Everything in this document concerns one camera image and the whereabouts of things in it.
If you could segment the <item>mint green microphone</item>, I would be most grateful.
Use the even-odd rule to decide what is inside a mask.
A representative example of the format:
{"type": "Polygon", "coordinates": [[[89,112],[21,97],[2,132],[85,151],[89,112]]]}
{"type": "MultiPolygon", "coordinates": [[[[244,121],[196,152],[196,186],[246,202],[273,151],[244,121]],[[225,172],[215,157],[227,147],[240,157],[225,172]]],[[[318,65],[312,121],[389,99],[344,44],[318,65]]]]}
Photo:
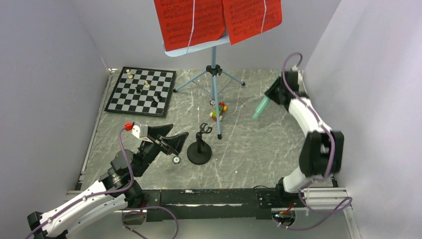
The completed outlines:
{"type": "Polygon", "coordinates": [[[265,96],[262,101],[260,102],[260,104],[258,105],[258,107],[255,109],[255,113],[252,117],[253,120],[257,119],[259,117],[260,114],[262,114],[262,112],[265,110],[265,108],[268,106],[268,104],[270,103],[271,99],[267,96],[265,96]]]}

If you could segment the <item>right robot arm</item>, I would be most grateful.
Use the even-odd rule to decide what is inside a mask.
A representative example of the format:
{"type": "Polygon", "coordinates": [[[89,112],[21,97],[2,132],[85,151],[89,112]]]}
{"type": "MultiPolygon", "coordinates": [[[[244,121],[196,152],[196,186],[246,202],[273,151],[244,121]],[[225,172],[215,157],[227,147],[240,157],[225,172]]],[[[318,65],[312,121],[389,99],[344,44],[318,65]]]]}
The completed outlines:
{"type": "Polygon", "coordinates": [[[298,167],[276,185],[274,198],[281,207],[293,202],[294,194],[312,181],[338,173],[342,164],[344,134],[325,124],[308,95],[300,91],[301,75],[299,71],[283,72],[265,92],[269,99],[284,106],[305,135],[298,167]]]}

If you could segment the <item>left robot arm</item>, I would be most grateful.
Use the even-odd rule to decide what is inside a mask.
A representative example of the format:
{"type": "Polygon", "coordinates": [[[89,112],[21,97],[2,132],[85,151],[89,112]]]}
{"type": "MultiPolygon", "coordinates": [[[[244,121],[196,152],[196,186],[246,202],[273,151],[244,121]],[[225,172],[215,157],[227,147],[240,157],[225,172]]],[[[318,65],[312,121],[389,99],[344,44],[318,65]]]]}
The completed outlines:
{"type": "Polygon", "coordinates": [[[144,175],[160,153],[174,155],[176,164],[181,161],[179,154],[189,133],[169,136],[173,127],[173,124],[126,123],[117,135],[120,150],[106,173],[64,204],[28,215],[31,232],[26,238],[65,239],[75,229],[116,210],[141,207],[146,200],[136,179],[144,175]]]}

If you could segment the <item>black microphone stand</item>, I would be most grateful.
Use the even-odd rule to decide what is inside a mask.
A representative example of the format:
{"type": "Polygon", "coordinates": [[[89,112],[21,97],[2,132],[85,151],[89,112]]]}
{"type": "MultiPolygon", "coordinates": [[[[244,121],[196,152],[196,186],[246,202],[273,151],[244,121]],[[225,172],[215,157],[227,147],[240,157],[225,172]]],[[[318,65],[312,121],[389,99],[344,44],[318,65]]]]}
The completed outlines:
{"type": "Polygon", "coordinates": [[[205,122],[201,123],[200,130],[196,133],[196,141],[190,144],[187,149],[187,157],[191,163],[203,165],[211,159],[212,149],[202,137],[203,134],[209,134],[211,132],[212,127],[208,126],[205,122]]]}

